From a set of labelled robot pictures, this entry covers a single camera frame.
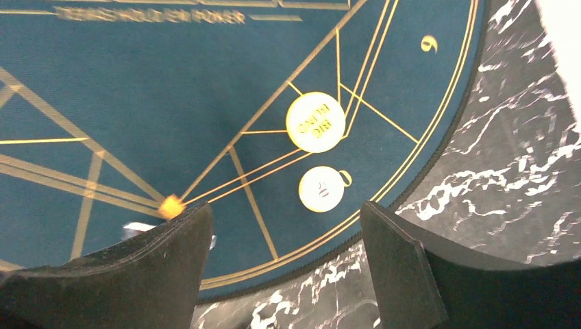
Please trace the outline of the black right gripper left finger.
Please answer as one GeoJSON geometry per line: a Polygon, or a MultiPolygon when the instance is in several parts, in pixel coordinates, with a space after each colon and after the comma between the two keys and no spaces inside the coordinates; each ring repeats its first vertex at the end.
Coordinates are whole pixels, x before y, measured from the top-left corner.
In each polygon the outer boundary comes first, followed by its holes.
{"type": "Polygon", "coordinates": [[[213,233],[209,204],[59,267],[1,272],[2,328],[189,328],[213,233]]]}

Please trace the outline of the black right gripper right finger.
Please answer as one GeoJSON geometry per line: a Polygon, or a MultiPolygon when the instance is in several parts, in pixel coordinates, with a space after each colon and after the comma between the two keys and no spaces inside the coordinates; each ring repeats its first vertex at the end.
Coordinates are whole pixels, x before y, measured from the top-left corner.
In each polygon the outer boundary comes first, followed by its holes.
{"type": "Polygon", "coordinates": [[[362,205],[360,224],[383,328],[580,327],[579,260],[506,260],[375,202],[362,205]]]}

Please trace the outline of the yellow poker chip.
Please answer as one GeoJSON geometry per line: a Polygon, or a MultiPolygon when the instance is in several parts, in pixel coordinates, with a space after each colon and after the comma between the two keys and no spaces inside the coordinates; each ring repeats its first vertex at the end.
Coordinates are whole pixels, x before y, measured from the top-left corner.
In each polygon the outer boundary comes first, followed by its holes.
{"type": "Polygon", "coordinates": [[[299,199],[312,212],[327,212],[341,202],[351,183],[352,178],[346,171],[329,166],[313,167],[299,181],[299,199]]]}

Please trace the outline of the yellow big blind button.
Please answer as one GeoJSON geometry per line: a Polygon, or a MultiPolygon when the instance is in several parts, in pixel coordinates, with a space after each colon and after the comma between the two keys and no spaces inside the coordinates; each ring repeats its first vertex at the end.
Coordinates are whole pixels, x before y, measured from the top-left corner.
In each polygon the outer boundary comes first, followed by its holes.
{"type": "Polygon", "coordinates": [[[289,106],[286,132],[300,149],[323,153],[342,139],[346,127],[345,112],[332,96],[319,91],[305,93],[289,106]]]}

